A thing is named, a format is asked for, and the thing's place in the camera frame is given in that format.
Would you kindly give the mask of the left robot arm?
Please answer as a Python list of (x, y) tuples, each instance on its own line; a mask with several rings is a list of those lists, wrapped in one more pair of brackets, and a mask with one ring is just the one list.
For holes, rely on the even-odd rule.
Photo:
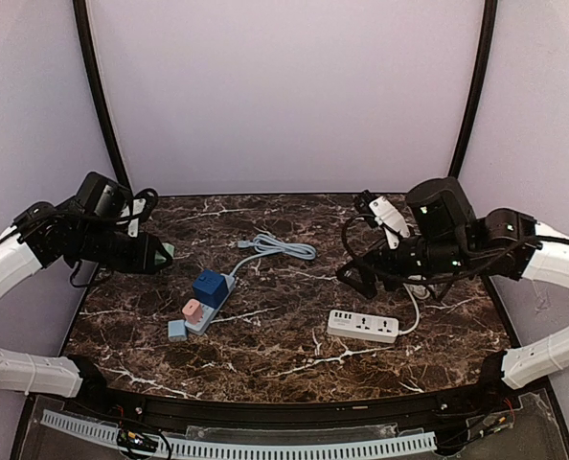
[[(84, 262), (126, 274), (152, 275), (169, 267), (173, 246), (140, 229), (149, 214), (144, 199), (97, 206), (74, 199), (57, 206), (38, 202), (0, 236), (0, 300), (60, 259), (75, 272)], [(105, 386), (102, 373), (87, 357), (0, 348), (0, 390), (74, 399)]]

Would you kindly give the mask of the light blue plug adapter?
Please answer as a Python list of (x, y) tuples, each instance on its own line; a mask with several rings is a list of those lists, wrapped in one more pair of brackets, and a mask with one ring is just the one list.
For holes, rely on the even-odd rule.
[(185, 320), (173, 320), (168, 323), (169, 342), (182, 342), (188, 339), (188, 330)]

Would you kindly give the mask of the blue cube socket adapter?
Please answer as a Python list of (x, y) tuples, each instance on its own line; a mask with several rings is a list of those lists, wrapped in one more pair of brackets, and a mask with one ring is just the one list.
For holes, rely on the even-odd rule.
[(218, 309), (229, 293), (225, 277), (209, 269), (199, 274), (192, 288), (194, 298), (213, 309)]

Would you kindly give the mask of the pink plug adapter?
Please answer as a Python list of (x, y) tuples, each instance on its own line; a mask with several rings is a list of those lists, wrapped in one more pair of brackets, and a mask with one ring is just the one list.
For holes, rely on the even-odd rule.
[(197, 325), (203, 316), (202, 304), (196, 299), (190, 299), (182, 309), (185, 320), (191, 325)]

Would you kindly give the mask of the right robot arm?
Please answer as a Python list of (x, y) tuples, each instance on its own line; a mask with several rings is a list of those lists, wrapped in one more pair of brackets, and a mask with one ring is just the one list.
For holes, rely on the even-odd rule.
[[(510, 208), (476, 217), (455, 177), (423, 181), (406, 194), (405, 204), (412, 224), (384, 196), (364, 191), (354, 198), (355, 218), (341, 230), (351, 259), (336, 271), (340, 282), (368, 299), (376, 296), (378, 283), (388, 290), (435, 285), (449, 290), (476, 276), (569, 289), (569, 236), (536, 218)], [(383, 233), (363, 255), (349, 244), (355, 219)]]

